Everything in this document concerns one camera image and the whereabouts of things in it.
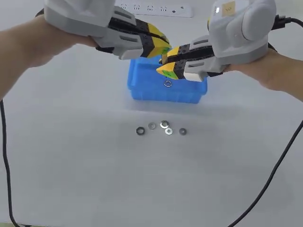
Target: white table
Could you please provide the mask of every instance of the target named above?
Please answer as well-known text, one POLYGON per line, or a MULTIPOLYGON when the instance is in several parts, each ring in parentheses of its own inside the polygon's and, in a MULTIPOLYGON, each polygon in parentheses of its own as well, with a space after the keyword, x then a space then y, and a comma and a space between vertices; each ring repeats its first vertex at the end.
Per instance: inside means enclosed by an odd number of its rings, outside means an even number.
MULTIPOLYGON (((193 19, 139 18, 165 31, 173 45, 187 43, 206 34, 212 1, 187 2, 195 7, 193 19)), ((278 9, 300 18, 303 3, 291 2, 277 1, 278 9)), ((39 0, 2 2, 0 29, 30 19, 41 6, 39 0)), ((281 53, 301 59, 302 40, 303 30, 296 25, 270 37, 281 53)), ((136 102, 126 87, 128 64, 76 46, 28 70, 7 95, 18 222, 227 226, 255 199, 303 117, 302 103, 239 73, 210 79, 199 105, 136 102), (188 135, 166 136, 159 128, 142 137, 135 134, 138 126, 161 120, 176 131, 187 128, 188 135)), ((303 222, 302 147, 300 135, 264 198, 239 226, 303 222)), ((0 182, 0 222, 9 222, 3 162, 0 182)))

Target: blue basket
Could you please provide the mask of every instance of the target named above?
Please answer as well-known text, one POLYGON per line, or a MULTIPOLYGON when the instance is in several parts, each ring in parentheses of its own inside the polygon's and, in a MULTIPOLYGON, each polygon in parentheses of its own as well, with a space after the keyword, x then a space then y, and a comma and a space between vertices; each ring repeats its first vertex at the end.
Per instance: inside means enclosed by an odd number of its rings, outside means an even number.
POLYGON ((133 99, 170 101, 177 103, 199 103, 207 93, 207 81, 193 82, 185 79, 169 79, 157 73, 160 57, 131 60, 128 73, 128 88, 133 99), (171 81, 171 87, 164 85, 171 81))

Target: white device casing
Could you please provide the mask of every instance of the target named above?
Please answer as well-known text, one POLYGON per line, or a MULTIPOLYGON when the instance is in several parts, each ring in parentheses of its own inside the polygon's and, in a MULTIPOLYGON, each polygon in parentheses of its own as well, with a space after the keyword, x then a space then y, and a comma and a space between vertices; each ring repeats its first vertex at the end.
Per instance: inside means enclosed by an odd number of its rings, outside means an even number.
POLYGON ((113 15, 115 0, 45 0, 45 6, 66 18, 106 27, 113 15))
POLYGON ((209 35, 219 63, 248 63, 264 56, 275 16, 274 0, 216 1, 209 20, 209 35))

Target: electrical outlet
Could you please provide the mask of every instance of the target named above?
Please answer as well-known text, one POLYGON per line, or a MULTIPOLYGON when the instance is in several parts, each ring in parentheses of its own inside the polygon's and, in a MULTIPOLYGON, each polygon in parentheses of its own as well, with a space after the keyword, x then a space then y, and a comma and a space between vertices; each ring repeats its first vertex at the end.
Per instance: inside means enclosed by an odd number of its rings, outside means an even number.
POLYGON ((153 5, 148 5, 147 6, 147 11, 152 11, 154 12, 155 11, 155 7, 153 5))
POLYGON ((140 10, 140 5, 139 4, 134 4, 134 10, 140 10))
POLYGON ((193 9, 187 4, 169 5, 150 2, 133 2, 132 0, 116 0, 116 6, 137 15, 164 17, 193 17, 193 9))
POLYGON ((160 11, 161 12, 166 12, 167 11, 167 7, 166 6, 160 6, 160 11))
POLYGON ((125 4, 125 3, 121 3, 119 6, 120 6, 122 9, 128 10, 128 9, 127 9, 127 4, 125 4))

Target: black cable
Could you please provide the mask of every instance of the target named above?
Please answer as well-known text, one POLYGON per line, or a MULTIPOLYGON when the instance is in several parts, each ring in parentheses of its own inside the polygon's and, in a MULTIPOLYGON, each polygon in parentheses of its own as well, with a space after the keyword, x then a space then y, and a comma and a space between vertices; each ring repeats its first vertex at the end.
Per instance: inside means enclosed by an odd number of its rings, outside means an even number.
POLYGON ((296 18, 290 18, 290 21, 300 25, 301 27, 303 27, 303 21, 300 21, 296 18))
MULTIPOLYGON (((276 29, 279 29, 279 28, 283 28, 283 27, 285 27, 285 24, 289 24, 290 22, 297 23, 298 25, 300 25, 301 27, 303 27, 303 22, 300 21, 300 20, 298 20, 298 19, 291 18, 291 17, 286 18, 285 16, 281 17, 281 16, 277 15, 276 19, 275 19, 275 24, 274 24, 273 30, 276 30, 276 29)), ((284 152, 282 153, 282 156, 279 158, 278 162, 276 163, 274 169, 272 170, 272 172, 271 172, 271 174, 269 176, 269 179, 267 180, 266 184, 262 188, 262 190, 259 193, 259 195, 253 201, 253 203, 247 208, 247 210, 244 211, 244 213, 241 214, 240 217, 238 217, 238 219, 236 219, 234 222, 232 222, 228 227, 234 227, 240 221, 242 221, 243 218, 245 218, 249 214, 249 212, 251 212, 251 210, 256 206, 256 204, 262 198, 262 196, 266 192, 267 188, 269 187, 272 179, 274 178, 274 176, 276 174, 276 171, 278 170, 279 166, 281 165, 283 159, 285 158, 285 156, 288 153, 290 147, 292 146, 295 138, 298 136, 298 134, 300 133, 300 131, 302 130, 302 128, 303 128, 303 121, 301 122, 301 124, 299 125, 298 129, 295 131, 294 135, 290 139, 288 145, 286 146, 284 152)))
POLYGON ((20 227, 14 219, 13 215, 13 205, 11 199, 11 183, 10 183, 10 169, 9 169, 9 160, 7 155, 7 135, 6 135, 6 119, 5 119, 5 111, 4 111, 4 103, 3 100, 0 102, 0 112, 1 112, 1 120, 2 120, 2 151, 3 151, 3 161, 6 170, 6 179, 8 185, 8 200, 9 200, 9 218, 15 227, 20 227))
POLYGON ((257 198, 250 205, 250 207, 248 207, 248 209, 237 220, 235 220, 234 222, 232 222, 228 227, 234 227, 235 225, 237 225, 243 218, 245 218, 246 215, 248 215, 248 213, 255 207, 255 205, 262 198, 263 194, 265 193, 266 189, 269 187, 272 179, 274 178, 276 171, 278 170, 280 164, 282 163, 283 159, 285 158, 285 156, 288 153, 290 147, 292 146, 295 138, 298 136, 298 134, 299 134, 299 132, 301 131, 302 128, 303 128, 303 121, 301 122, 301 124, 299 125, 298 129, 295 131, 294 135, 290 139, 290 141, 289 141, 288 145, 286 146, 286 148, 285 148, 282 156, 280 157, 280 159, 276 163, 273 171, 271 172, 271 174, 269 176, 269 179, 267 180, 266 184, 264 185, 263 189, 261 190, 261 192, 259 193, 259 195, 257 196, 257 198))
MULTIPOLYGON (((280 17, 279 15, 276 16, 275 19, 275 24, 273 27, 273 30, 279 29, 279 28, 283 28, 285 27, 285 24, 288 24, 290 22, 294 22, 297 23, 298 25, 300 25, 301 27, 303 27, 303 22, 295 19, 295 18, 286 18, 286 17, 280 17)), ((6 176, 7 176, 7 186, 8 186, 8 200, 9 200, 9 217, 11 222, 13 223, 13 225, 15 227, 20 227, 17 222, 14 219, 14 215, 13 215, 13 207, 12 207, 12 197, 11 197, 11 181, 10 181, 10 168, 9 168, 9 161, 8 161, 8 156, 7 156, 7 132, 6 132, 6 118, 5 118, 5 111, 4 111, 4 103, 3 100, 0 101, 0 112, 1 112, 1 120, 2 120, 2 151, 3 151, 3 160, 4 160, 4 165, 5 165, 5 169, 6 169, 6 176)), ((285 156, 287 155, 289 149, 291 148, 293 142, 295 141, 296 137, 298 136, 298 134, 300 133, 300 131, 303 128, 303 121, 301 122, 301 124, 299 125, 299 127, 297 128, 297 130, 295 131, 294 135, 292 136, 292 138, 290 139, 289 143, 287 144, 284 152, 282 153, 282 156, 279 158, 278 162, 276 163, 274 169, 272 170, 266 184, 264 185, 264 187, 262 188, 261 192, 259 193, 259 195, 256 197, 256 199, 253 201, 253 203, 247 208, 246 211, 244 211, 243 214, 240 215, 240 217, 238 217, 234 222, 232 222, 228 227, 234 227, 235 225, 237 225, 241 220, 243 220, 248 214, 249 212, 251 212, 251 210, 256 206, 256 204, 259 202, 259 200, 262 198, 262 196, 264 195, 265 191, 267 190, 267 188, 269 187, 271 181, 273 180, 276 171, 278 170, 279 166, 281 165, 282 161, 284 160, 285 156)))

